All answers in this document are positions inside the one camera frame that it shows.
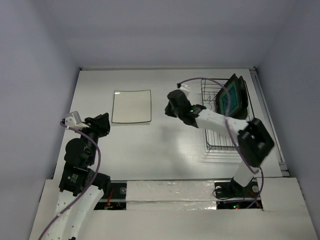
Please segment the white square plate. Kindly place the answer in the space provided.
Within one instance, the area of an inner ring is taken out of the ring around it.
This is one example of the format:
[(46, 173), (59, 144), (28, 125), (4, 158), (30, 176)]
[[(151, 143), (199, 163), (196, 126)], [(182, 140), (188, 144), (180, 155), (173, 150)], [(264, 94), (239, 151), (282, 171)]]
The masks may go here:
[(152, 121), (151, 90), (120, 91), (113, 95), (113, 124), (142, 124)]

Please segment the teal square plate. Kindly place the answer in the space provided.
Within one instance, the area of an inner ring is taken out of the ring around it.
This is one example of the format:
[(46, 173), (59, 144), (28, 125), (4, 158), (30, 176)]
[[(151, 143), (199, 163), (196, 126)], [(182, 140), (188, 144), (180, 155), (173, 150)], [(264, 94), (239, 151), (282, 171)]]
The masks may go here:
[(225, 83), (224, 87), (226, 88), (229, 97), (223, 88), (217, 93), (215, 99), (216, 112), (225, 115), (229, 105), (229, 116), (235, 118), (242, 107), (241, 88), (238, 77), (233, 74)]

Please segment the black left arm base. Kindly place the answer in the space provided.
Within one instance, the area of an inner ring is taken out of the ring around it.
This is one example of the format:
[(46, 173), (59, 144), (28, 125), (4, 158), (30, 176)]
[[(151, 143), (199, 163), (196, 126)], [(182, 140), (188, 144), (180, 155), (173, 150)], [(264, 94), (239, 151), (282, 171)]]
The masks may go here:
[(106, 198), (111, 197), (111, 200), (125, 200), (127, 194), (127, 182), (126, 181), (112, 181), (110, 185), (110, 191)]

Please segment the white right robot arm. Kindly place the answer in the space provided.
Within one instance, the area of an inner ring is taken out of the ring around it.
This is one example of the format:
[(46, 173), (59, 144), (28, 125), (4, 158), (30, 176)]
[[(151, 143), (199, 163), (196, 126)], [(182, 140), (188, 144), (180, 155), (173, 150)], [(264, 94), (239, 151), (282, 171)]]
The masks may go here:
[(246, 121), (226, 117), (203, 105), (191, 105), (185, 92), (180, 89), (171, 91), (167, 99), (165, 115), (179, 118), (185, 125), (230, 137), (242, 159), (231, 179), (230, 190), (235, 196), (246, 193), (249, 189), (248, 184), (275, 146), (262, 121), (258, 118)]

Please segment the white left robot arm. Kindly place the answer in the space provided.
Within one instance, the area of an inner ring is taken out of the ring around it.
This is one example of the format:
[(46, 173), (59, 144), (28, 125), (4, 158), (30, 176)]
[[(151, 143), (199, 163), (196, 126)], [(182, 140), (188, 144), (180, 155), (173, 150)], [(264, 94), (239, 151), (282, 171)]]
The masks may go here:
[(65, 164), (54, 218), (40, 234), (41, 240), (80, 239), (98, 201), (111, 193), (110, 176), (90, 168), (101, 165), (98, 141), (110, 133), (109, 114), (81, 120), (79, 113), (73, 111), (61, 120), (60, 125), (80, 136), (69, 140), (65, 146)]

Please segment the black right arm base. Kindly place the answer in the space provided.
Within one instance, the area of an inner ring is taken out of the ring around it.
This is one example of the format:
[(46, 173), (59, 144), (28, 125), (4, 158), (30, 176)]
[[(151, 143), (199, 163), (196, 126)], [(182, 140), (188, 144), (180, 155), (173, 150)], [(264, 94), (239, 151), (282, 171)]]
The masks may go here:
[(246, 197), (256, 197), (260, 189), (256, 181), (251, 181), (243, 187), (233, 179), (231, 181), (217, 181), (214, 183), (212, 194), (218, 200), (244, 199)]

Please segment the dark patterned plate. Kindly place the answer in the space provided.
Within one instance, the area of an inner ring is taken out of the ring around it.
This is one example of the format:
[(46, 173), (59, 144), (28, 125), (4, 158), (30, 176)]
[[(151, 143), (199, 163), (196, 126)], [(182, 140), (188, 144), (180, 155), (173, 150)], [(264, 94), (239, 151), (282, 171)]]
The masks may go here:
[(241, 113), (242, 113), (242, 97), (241, 97), (241, 84), (242, 84), (242, 79), (243, 79), (242, 76), (240, 76), (240, 77), (238, 78), (238, 83), (239, 83), (239, 87), (240, 87), (240, 100), (241, 100), (241, 111), (240, 111), (240, 113), (238, 114), (238, 118), (241, 119), (241, 120), (242, 120), (242, 117), (241, 117)]

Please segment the dark rear plate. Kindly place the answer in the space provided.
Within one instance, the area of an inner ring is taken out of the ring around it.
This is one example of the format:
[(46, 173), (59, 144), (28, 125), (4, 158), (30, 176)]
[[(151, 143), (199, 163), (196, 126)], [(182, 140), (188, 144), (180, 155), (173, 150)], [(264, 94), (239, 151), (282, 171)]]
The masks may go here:
[(242, 78), (241, 79), (241, 118), (245, 120), (248, 117), (248, 105), (249, 105), (249, 99), (248, 99), (248, 91), (246, 87), (246, 81)]

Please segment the white foam block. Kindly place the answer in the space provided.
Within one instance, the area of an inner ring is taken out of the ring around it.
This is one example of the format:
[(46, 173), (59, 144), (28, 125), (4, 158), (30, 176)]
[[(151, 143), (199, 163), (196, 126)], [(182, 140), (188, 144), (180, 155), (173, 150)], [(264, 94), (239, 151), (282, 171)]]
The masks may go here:
[(215, 183), (202, 180), (128, 181), (127, 202), (214, 202)]

